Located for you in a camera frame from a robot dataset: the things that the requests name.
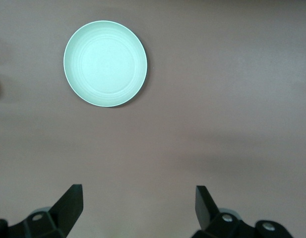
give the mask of screw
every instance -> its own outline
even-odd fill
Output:
[[[231,222],[233,221],[233,218],[229,215],[229,214],[224,214],[222,216],[223,220],[225,220],[226,222]]]
[[[42,217],[43,217],[42,214],[37,214],[37,215],[33,216],[32,220],[33,220],[33,221],[38,221],[38,220],[41,219]]]
[[[271,232],[275,230],[275,227],[269,222],[263,223],[263,227]]]

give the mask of dark object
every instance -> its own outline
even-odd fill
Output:
[[[74,184],[48,212],[31,214],[11,227],[0,219],[0,238],[65,238],[82,210],[82,185]]]
[[[276,222],[258,221],[253,228],[230,213],[221,213],[205,186],[196,188],[195,209],[201,230],[192,238],[293,238]]]

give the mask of plate rim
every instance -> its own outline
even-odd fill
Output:
[[[79,94],[76,92],[76,90],[74,89],[74,87],[71,85],[70,80],[69,80],[69,78],[68,78],[68,76],[67,76],[66,67],[65,67],[65,56],[66,56],[66,52],[67,52],[68,46],[69,46],[71,40],[74,38],[74,36],[75,36],[82,28],[87,27],[88,25],[91,25],[91,24],[99,23],[99,22],[101,22],[101,23],[103,23],[103,22],[112,23],[112,24],[118,25],[119,27],[122,27],[122,28],[126,29],[126,30],[127,30],[129,33],[131,33],[131,34],[133,35],[133,37],[135,37],[135,39],[137,40],[138,46],[139,46],[139,47],[141,48],[141,50],[143,51],[143,56],[144,56],[144,58],[145,58],[145,60],[143,60],[143,61],[145,61],[144,77],[143,77],[143,79],[140,80],[140,84],[139,84],[138,90],[135,91],[135,93],[132,94],[132,96],[128,97],[126,100],[123,100],[123,102],[119,102],[119,103],[115,103],[115,104],[110,104],[110,105],[103,105],[103,104],[101,104],[101,103],[94,103],[94,102],[91,102],[91,100],[87,100],[87,99],[83,98],[81,95],[79,95]],[[72,89],[72,90],[75,92],[75,94],[76,94],[77,96],[79,96],[82,100],[84,100],[84,101],[86,101],[87,103],[90,103],[90,104],[92,104],[92,105],[98,106],[98,107],[108,107],[108,108],[109,108],[109,107],[120,106],[120,105],[122,105],[122,104],[128,102],[129,100],[131,100],[133,97],[135,97],[135,96],[137,95],[137,93],[141,90],[141,88],[143,87],[143,84],[144,84],[145,79],[146,79],[146,77],[147,77],[147,68],[148,68],[147,55],[146,55],[145,48],[144,48],[142,42],[140,41],[140,39],[135,35],[134,32],[132,32],[132,31],[131,31],[129,28],[127,28],[126,26],[124,26],[124,25],[122,25],[122,24],[120,24],[120,23],[118,23],[118,22],[110,21],[110,20],[97,20],[97,21],[92,21],[92,22],[89,22],[89,23],[87,23],[87,24],[85,24],[85,25],[79,27],[79,28],[71,35],[70,39],[68,40],[67,45],[66,45],[65,50],[64,50],[64,54],[63,54],[63,69],[64,69],[64,74],[65,74],[65,77],[66,77],[67,82],[68,82],[68,84],[70,85],[71,89]]]

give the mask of ceramic plate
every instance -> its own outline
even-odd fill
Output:
[[[125,26],[95,21],[70,38],[64,72],[74,92],[101,107],[121,105],[142,87],[147,58],[140,40]]]

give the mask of black plastic bracket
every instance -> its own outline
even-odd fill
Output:
[[[82,210],[82,185],[74,184],[49,211],[31,214],[11,227],[0,219],[0,238],[65,238]]]
[[[255,228],[230,213],[221,213],[205,186],[197,186],[195,210],[201,230],[192,238],[293,238],[281,224],[258,221]]]

